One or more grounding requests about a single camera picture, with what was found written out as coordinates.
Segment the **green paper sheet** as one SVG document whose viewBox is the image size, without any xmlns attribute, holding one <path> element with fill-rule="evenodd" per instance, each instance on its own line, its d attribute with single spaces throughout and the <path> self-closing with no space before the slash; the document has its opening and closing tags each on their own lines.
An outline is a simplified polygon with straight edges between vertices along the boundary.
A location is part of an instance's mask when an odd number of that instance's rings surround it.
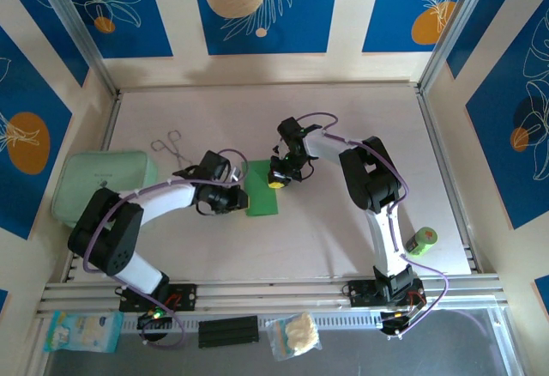
<svg viewBox="0 0 549 376">
<path fill-rule="evenodd" d="M 249 161 L 244 180 L 244 191 L 249 198 L 245 214 L 249 217 L 277 215 L 278 202 L 275 190 L 268 186 L 270 161 Z"/>
</svg>

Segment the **metal scissors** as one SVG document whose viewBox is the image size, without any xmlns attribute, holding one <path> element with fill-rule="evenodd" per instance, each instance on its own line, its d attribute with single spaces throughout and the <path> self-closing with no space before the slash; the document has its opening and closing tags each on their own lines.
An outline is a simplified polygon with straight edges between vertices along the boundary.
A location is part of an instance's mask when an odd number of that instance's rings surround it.
<svg viewBox="0 0 549 376">
<path fill-rule="evenodd" d="M 178 130 L 170 130 L 166 134 L 166 140 L 157 139 L 150 143 L 150 147 L 155 152 L 162 150 L 167 151 L 170 155 L 176 158 L 180 169 L 192 165 L 192 161 L 185 158 L 178 148 L 178 143 L 181 141 L 181 134 Z"/>
</svg>

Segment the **black ribbed block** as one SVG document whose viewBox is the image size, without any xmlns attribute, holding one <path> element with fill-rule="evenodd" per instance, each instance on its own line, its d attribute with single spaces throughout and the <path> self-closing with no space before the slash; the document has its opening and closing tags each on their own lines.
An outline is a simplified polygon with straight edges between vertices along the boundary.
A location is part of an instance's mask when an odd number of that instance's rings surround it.
<svg viewBox="0 0 549 376">
<path fill-rule="evenodd" d="M 198 348 L 210 349 L 259 341 L 257 316 L 201 321 L 198 327 Z"/>
</svg>

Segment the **mint green zip pouch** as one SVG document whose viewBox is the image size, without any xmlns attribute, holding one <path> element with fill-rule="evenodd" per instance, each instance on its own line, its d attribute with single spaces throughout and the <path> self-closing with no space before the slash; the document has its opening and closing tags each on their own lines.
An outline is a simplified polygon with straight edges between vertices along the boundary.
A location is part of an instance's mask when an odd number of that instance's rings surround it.
<svg viewBox="0 0 549 376">
<path fill-rule="evenodd" d="M 101 188 L 130 191 L 154 184 L 158 167 L 141 150 L 86 151 L 63 165 L 51 205 L 52 216 L 74 227 L 92 195 Z"/>
</svg>

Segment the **clear bag with pale contents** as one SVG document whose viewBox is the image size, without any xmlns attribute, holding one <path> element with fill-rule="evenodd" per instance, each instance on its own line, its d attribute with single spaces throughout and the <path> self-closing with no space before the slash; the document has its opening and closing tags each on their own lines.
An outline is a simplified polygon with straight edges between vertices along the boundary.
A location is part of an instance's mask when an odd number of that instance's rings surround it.
<svg viewBox="0 0 549 376">
<path fill-rule="evenodd" d="M 276 361 L 322 349 L 317 324 L 309 312 L 270 320 L 266 323 L 266 332 Z"/>
</svg>

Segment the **green cylindrical battery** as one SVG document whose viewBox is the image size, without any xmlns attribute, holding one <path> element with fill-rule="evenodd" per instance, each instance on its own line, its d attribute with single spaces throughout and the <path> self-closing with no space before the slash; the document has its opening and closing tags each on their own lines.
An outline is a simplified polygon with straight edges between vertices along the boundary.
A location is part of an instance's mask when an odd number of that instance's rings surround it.
<svg viewBox="0 0 549 376">
<path fill-rule="evenodd" d="M 421 256 L 437 244 L 437 232 L 431 227 L 422 227 L 406 243 L 406 251 L 412 256 Z"/>
</svg>

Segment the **wet wipes packet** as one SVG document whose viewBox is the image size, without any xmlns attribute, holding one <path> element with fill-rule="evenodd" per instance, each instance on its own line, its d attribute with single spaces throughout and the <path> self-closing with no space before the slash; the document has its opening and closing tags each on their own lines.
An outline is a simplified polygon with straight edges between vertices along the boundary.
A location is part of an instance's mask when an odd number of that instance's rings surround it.
<svg viewBox="0 0 549 376">
<path fill-rule="evenodd" d="M 55 311 L 43 350 L 114 353 L 124 322 L 122 312 L 73 314 Z"/>
</svg>

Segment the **aluminium mounting rail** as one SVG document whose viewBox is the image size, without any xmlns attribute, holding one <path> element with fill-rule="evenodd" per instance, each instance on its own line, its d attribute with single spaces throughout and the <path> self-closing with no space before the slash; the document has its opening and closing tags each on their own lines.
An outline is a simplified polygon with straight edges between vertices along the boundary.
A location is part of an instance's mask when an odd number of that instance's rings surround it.
<svg viewBox="0 0 549 376">
<path fill-rule="evenodd" d="M 188 300 L 194 313 L 284 313 L 309 310 L 338 312 L 351 309 L 346 278 L 316 278 L 301 281 L 269 282 L 197 282 Z M 424 295 L 432 303 L 443 298 L 439 308 L 507 307 L 508 298 L 496 274 L 451 276 L 443 292 L 443 280 L 434 276 L 422 278 Z M 48 318 L 55 311 L 111 312 L 119 307 L 121 297 L 113 281 L 48 283 L 39 300 L 37 316 Z"/>
</svg>

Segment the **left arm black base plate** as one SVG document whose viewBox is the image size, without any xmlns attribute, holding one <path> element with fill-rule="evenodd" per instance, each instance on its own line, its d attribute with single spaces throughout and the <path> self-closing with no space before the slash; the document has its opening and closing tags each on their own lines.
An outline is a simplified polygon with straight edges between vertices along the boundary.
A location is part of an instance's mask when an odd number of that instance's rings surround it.
<svg viewBox="0 0 549 376">
<path fill-rule="evenodd" d="M 152 294 L 156 300 L 162 302 L 174 312 L 192 312 L 196 304 L 195 284 L 167 284 Z M 120 297 L 119 310 L 121 312 L 145 313 L 157 307 L 152 301 L 143 298 L 135 292 L 121 287 L 115 289 L 115 294 Z"/>
</svg>

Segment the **aluminium side rail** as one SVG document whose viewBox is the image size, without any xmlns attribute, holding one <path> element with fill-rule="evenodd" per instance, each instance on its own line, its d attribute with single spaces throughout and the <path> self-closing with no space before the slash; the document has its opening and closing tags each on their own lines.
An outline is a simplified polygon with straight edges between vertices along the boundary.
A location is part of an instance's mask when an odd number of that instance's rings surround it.
<svg viewBox="0 0 549 376">
<path fill-rule="evenodd" d="M 106 128 L 101 139 L 100 151 L 107 151 L 110 148 L 112 142 L 112 135 L 115 129 L 115 125 L 118 120 L 118 114 L 121 107 L 121 94 L 118 94 L 117 98 L 113 101 L 112 109 L 110 115 L 106 122 Z M 79 256 L 73 252 L 69 252 L 66 258 L 65 264 L 63 266 L 63 273 L 61 275 L 61 282 L 70 282 L 74 280 L 75 269 L 73 267 L 74 260 L 78 260 Z"/>
<path fill-rule="evenodd" d="M 475 274 L 483 273 L 484 269 L 479 261 L 473 241 L 473 230 L 463 206 L 454 174 L 451 170 L 449 156 L 444 146 L 442 133 L 438 128 L 437 120 L 434 112 L 432 111 L 430 102 L 421 89 L 416 90 L 416 97 L 418 100 L 419 109 L 425 122 L 428 136 L 430 138 L 431 146 L 437 160 L 437 166 L 443 180 L 444 189 L 446 191 L 447 198 L 449 199 L 449 206 L 452 210 L 452 214 L 457 225 L 457 230 L 460 234 L 462 245 L 464 250 L 468 251 L 468 261 L 472 265 L 471 270 Z"/>
</svg>

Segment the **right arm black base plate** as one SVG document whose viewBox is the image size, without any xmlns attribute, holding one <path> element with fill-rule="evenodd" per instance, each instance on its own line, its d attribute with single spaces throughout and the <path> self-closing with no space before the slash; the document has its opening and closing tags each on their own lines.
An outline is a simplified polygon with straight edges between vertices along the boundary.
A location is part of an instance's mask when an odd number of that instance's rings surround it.
<svg viewBox="0 0 549 376">
<path fill-rule="evenodd" d="M 352 280 L 342 288 L 342 293 L 350 300 L 351 307 L 419 306 L 422 308 L 426 305 L 425 296 L 420 292 L 423 287 L 420 279 L 413 279 L 410 288 L 400 292 L 391 301 L 387 301 L 382 292 L 377 289 L 375 280 Z"/>
</svg>

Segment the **aluminium frame post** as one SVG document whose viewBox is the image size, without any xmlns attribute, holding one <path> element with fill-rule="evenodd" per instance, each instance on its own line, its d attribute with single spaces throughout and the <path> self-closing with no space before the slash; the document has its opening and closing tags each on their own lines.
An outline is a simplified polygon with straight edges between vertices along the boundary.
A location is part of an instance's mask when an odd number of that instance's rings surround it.
<svg viewBox="0 0 549 376">
<path fill-rule="evenodd" d="M 71 0 L 48 0 L 48 2 L 54 9 L 57 18 L 63 24 L 79 53 L 99 79 L 100 84 L 110 95 L 117 97 L 118 89 L 103 62 L 97 45 L 95 45 L 73 2 Z"/>
<path fill-rule="evenodd" d="M 443 67 L 456 79 L 505 0 L 458 0 L 439 42 L 418 81 L 425 93 Z"/>
</svg>

